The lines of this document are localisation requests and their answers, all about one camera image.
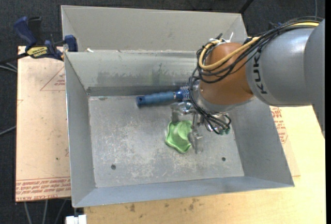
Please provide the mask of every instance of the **wire bundle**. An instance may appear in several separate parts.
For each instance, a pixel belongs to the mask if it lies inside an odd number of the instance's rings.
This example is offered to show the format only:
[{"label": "wire bundle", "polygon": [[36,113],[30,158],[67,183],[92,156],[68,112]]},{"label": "wire bundle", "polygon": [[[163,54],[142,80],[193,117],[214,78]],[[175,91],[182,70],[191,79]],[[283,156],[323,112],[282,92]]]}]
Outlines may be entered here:
[{"label": "wire bundle", "polygon": [[[247,38],[238,49],[211,65],[205,65],[205,61],[208,55],[210,55],[216,46],[225,42],[225,40],[221,39],[220,35],[218,39],[209,41],[206,45],[199,49],[197,51],[197,66],[189,78],[189,98],[196,111],[204,118],[204,121],[208,124],[211,130],[216,134],[222,134],[223,131],[220,131],[219,128],[226,132],[227,129],[230,129],[229,125],[231,123],[231,119],[226,114],[224,114],[223,116],[228,119],[228,122],[225,122],[198,105],[193,93],[194,86],[197,85],[199,81],[206,83],[216,83],[222,81],[228,75],[233,74],[241,69],[249,60],[254,57],[257,52],[262,52],[266,45],[278,35],[299,28],[315,28],[322,20],[323,19],[316,17],[302,17],[289,20],[277,28],[260,33],[252,38]],[[225,65],[234,56],[237,56],[234,62]],[[234,69],[236,66],[238,66],[239,63],[242,63],[239,68]],[[206,76],[213,76],[214,78],[212,80],[207,80]]]}]

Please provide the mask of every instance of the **orange object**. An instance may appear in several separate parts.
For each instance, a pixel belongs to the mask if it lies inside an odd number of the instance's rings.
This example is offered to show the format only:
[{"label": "orange object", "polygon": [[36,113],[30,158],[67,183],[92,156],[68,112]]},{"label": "orange object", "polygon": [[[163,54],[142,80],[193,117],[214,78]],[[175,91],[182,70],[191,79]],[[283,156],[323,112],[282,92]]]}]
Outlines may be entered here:
[{"label": "orange object", "polygon": [[[231,42],[220,44],[219,46],[215,47],[207,57],[205,65],[210,65],[216,61],[219,61],[240,46],[240,43]],[[241,53],[242,51],[230,58],[222,67],[218,68],[218,70],[225,68],[226,66],[233,63]],[[212,104],[220,105],[237,104],[249,100],[251,97],[253,97],[253,92],[250,90],[246,81],[245,66],[239,69],[239,67],[242,66],[245,61],[246,58],[234,67],[233,74],[228,75],[219,82],[205,83],[201,81],[199,89],[202,97]],[[208,81],[212,81],[217,77],[205,76],[204,78]]]}]

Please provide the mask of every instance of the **blue handle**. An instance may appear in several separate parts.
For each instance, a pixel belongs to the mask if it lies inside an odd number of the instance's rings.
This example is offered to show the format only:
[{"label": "blue handle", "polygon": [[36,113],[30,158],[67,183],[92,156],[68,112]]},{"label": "blue handle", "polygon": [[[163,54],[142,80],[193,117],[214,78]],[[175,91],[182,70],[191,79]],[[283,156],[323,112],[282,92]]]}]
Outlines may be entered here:
[{"label": "blue handle", "polygon": [[137,96],[136,102],[137,102],[137,106],[142,106],[146,104],[172,101],[174,99],[175,99],[174,92],[166,92],[166,93],[156,93],[156,94],[150,94],[144,96]]},{"label": "blue handle", "polygon": [[27,41],[29,47],[37,43],[37,39],[33,36],[27,25],[27,17],[19,18],[14,24],[14,29],[19,37]]}]

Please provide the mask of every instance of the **gray metal plate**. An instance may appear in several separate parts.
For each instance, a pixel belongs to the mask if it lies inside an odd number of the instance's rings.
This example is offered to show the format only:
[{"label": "gray metal plate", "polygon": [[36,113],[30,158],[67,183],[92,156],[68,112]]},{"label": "gray metal plate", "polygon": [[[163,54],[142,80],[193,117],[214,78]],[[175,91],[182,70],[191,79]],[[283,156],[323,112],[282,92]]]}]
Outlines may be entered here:
[{"label": "gray metal plate", "polygon": [[244,175],[233,132],[218,136],[203,127],[204,152],[180,154],[164,142],[170,107],[138,108],[135,99],[89,98],[96,187]]}]

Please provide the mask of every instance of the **wooden table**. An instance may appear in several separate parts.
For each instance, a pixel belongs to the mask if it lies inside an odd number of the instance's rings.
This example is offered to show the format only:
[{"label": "wooden table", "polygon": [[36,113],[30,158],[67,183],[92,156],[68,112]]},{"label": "wooden table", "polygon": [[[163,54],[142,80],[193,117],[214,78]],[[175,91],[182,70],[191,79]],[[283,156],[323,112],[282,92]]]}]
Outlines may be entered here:
[{"label": "wooden table", "polygon": [[300,170],[295,187],[86,207],[87,223],[326,223],[325,139],[312,107],[282,116]]}]

